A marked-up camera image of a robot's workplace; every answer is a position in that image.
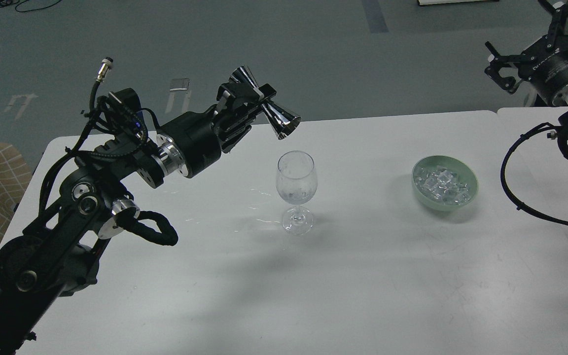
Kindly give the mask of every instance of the glass base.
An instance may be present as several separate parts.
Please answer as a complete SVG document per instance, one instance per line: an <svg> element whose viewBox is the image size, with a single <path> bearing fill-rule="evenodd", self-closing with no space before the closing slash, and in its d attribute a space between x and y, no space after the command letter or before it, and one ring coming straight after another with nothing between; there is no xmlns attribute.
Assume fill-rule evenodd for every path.
<svg viewBox="0 0 568 355"><path fill-rule="evenodd" d="M313 214L306 207L295 206L282 215L282 227L286 232L299 236L313 227L314 219Z"/></svg>

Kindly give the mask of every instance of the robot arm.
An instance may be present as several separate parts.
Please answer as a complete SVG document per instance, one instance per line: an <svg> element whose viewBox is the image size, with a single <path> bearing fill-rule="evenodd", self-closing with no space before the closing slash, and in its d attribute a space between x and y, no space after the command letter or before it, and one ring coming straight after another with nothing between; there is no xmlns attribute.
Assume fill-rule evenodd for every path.
<svg viewBox="0 0 568 355"><path fill-rule="evenodd" d="M276 92L270 85L257 86L248 68L241 67L220 86L217 104L159 126L133 89L110 92L94 104L111 67L112 59L102 61L86 115L90 121L81 138L45 176L38 216L22 236L0 249L0 354L13 354L26 340L36 339L32 328L57 297L97 283L102 253L119 232L127 230L160 245L176 244L178 236L169 221L159 213L140 211L122 179L137 172L156 188L175 170L191 178L238 144L260 112L267 115L278 139L290 135L301 120L271 101ZM148 137L142 110L153 115L159 145ZM114 139L93 151L80 150L93 128ZM61 184L59 198L46 207L56 174L71 158L76 171ZM47 227L55 216L56 227ZM142 219L154 220L160 231L146 227ZM98 236L92 248L80 244L88 231Z"/></svg>

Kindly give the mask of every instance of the table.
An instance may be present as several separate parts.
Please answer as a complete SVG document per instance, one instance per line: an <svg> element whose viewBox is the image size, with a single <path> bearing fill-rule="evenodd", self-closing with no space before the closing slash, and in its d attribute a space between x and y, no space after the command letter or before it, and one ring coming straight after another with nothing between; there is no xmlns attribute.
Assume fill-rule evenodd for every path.
<svg viewBox="0 0 568 355"><path fill-rule="evenodd" d="M310 121L281 142L257 125L194 179L153 190L130 176L135 201L171 220L178 245L113 238L99 283L57 299L18 353L568 354L568 238L503 194L507 130L489 111ZM74 140L50 143L6 240L34 217L40 177ZM319 176L306 236L278 224L277 159L294 149ZM415 200L411 168L435 154L475 171L469 207ZM511 186L548 206L526 163L511 161Z"/></svg>

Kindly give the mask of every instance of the green bowl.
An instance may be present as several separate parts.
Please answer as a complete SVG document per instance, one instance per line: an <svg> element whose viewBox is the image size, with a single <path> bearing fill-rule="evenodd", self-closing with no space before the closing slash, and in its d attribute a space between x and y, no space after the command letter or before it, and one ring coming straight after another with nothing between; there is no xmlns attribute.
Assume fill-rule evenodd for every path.
<svg viewBox="0 0 568 355"><path fill-rule="evenodd" d="M466 183L468 187L468 193L470 194L470 199L462 204L457 205L446 205L443 204L441 201L434 200L429 198L427 195L420 191L420 188L415 183L416 173L419 171L419 168L425 169L435 169L437 166L443 166L450 171L457 173L457 177L460 183ZM413 192L415 193L416 198L420 201L424 206L429 207L429 209L433 209L436 211L455 211L464 207L467 204L470 204L475 200L477 191L479 190L479 184L477 182L477 178L475 173L473 173L470 168L460 162L459 160L451 157L446 157L444 155L433 155L431 157L426 157L415 164L413 170L411 171L411 186L413 188Z"/></svg>

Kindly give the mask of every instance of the metal connector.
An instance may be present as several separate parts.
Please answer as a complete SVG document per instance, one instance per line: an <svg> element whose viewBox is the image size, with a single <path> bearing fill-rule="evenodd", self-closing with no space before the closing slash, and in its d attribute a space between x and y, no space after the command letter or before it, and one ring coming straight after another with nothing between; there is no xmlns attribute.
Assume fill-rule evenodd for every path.
<svg viewBox="0 0 568 355"><path fill-rule="evenodd" d="M104 77L106 77L109 70L113 68L113 59L106 57L102 59L102 65L100 70L98 70L98 77L95 79L96 81L102 83L104 81Z"/></svg>

